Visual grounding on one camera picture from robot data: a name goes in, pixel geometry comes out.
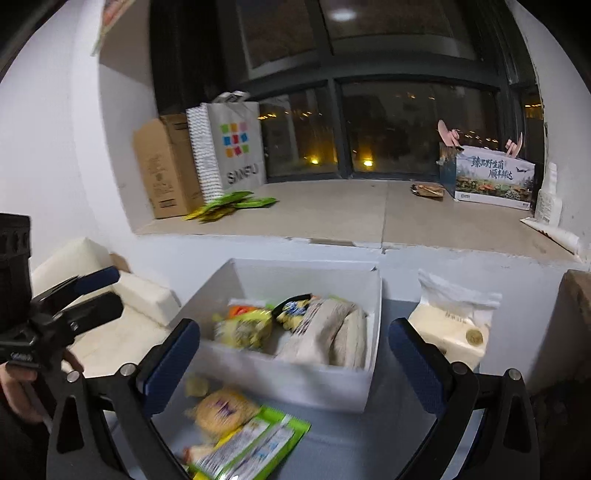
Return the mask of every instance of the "open white box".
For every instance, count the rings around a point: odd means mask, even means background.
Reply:
[[[334,295],[363,308],[368,315],[365,369],[296,365],[212,341],[212,316],[227,312],[230,299],[278,304],[303,293]],[[374,374],[381,305],[382,280],[373,263],[232,259],[186,303],[172,325],[189,318],[201,327],[201,344],[191,371],[276,400],[362,412]]]

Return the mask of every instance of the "window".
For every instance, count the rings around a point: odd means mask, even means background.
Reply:
[[[263,100],[259,118],[269,177],[337,171],[326,88]]]
[[[524,93],[535,76],[503,0],[217,0],[217,10],[227,87],[261,103],[270,181],[434,180],[439,119],[463,144],[502,149],[525,132],[524,158],[536,152],[527,142],[541,111]]]
[[[442,0],[322,0],[335,53],[422,50],[474,60],[462,14]]]
[[[314,49],[304,0],[237,0],[250,70]]]
[[[525,112],[525,142],[529,161],[544,164],[544,112],[537,87],[523,92],[521,105]]]
[[[499,146],[491,92],[427,82],[356,82],[342,90],[355,171],[436,175],[440,118],[462,144]]]

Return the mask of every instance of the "blue gripper pad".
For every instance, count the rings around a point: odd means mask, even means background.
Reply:
[[[86,295],[100,288],[108,287],[119,281],[119,270],[116,267],[107,267],[102,270],[79,277],[74,285],[74,291],[78,295]]]
[[[199,339],[200,331],[197,322],[186,322],[176,341],[168,347],[158,365],[144,382],[142,389],[144,413],[148,417],[161,413],[166,408],[178,382],[199,348]],[[165,341],[160,347],[166,348],[167,342]]]
[[[404,322],[406,327],[413,328],[406,319],[393,320],[390,324],[388,329],[390,350],[402,365],[402,370],[425,411],[433,413],[439,418],[446,409],[443,384],[425,356],[419,351],[416,344],[417,338],[412,338],[411,334],[414,333],[423,345],[427,344],[414,330],[407,331]]]

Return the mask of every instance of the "snack packet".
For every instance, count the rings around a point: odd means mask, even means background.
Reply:
[[[207,395],[209,382],[207,378],[193,375],[185,380],[185,397],[201,398]]]
[[[214,338],[232,348],[261,349],[273,330],[271,311],[255,309],[230,319],[214,319]]]
[[[312,298],[312,294],[307,293],[287,299],[275,307],[271,315],[285,330],[293,332],[304,319]]]
[[[236,209],[232,205],[224,205],[223,207],[211,209],[202,213],[199,216],[199,220],[201,223],[215,222],[216,220],[234,212],[236,212]]]
[[[356,308],[349,313],[330,348],[330,364],[345,368],[365,366],[367,321],[365,313]]]
[[[209,480],[264,480],[308,430],[309,423],[263,406],[242,430],[190,468]]]
[[[189,213],[183,219],[184,220],[192,220],[194,218],[201,218],[203,215],[210,212],[210,210],[215,210],[220,207],[225,207],[228,204],[233,203],[233,202],[238,202],[238,201],[248,197],[249,195],[252,195],[252,192],[230,192],[230,193],[227,193],[227,194],[221,196],[220,198],[213,200],[213,201],[207,203],[206,205],[203,205],[202,207],[195,210],[193,213]]]
[[[228,318],[231,319],[244,313],[254,312],[258,309],[258,307],[252,307],[250,305],[231,305],[230,310],[228,311]]]
[[[241,200],[240,202],[234,203],[234,207],[236,208],[261,208],[261,207],[268,207],[273,205],[277,202],[276,198],[273,197],[264,197],[260,199],[256,198],[247,198]]]
[[[259,407],[240,392],[223,388],[205,397],[192,410],[192,416],[212,440],[218,441],[244,425],[258,411]]]
[[[303,320],[277,354],[295,364],[328,365],[330,348],[355,304],[336,299],[312,299]]]
[[[193,445],[183,449],[183,456],[180,461],[183,465],[191,465],[197,463],[203,457],[209,455],[214,450],[213,445]]]

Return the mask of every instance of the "window frame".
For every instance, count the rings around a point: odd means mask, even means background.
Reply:
[[[303,0],[312,28],[317,61],[306,65],[245,79],[248,72],[235,0],[216,0],[222,51],[226,59],[229,90],[243,90],[253,100],[325,86],[329,93],[338,171],[268,177],[268,182],[320,179],[437,180],[436,175],[361,172],[353,161],[343,113],[341,85],[363,80],[399,80],[462,85],[495,93],[497,128],[501,145],[525,133],[525,112],[520,92],[535,86],[533,65],[525,41],[503,0],[457,0],[477,52],[487,61],[468,60],[420,51],[373,51],[335,55],[320,0]],[[524,146],[527,158],[527,145]]]

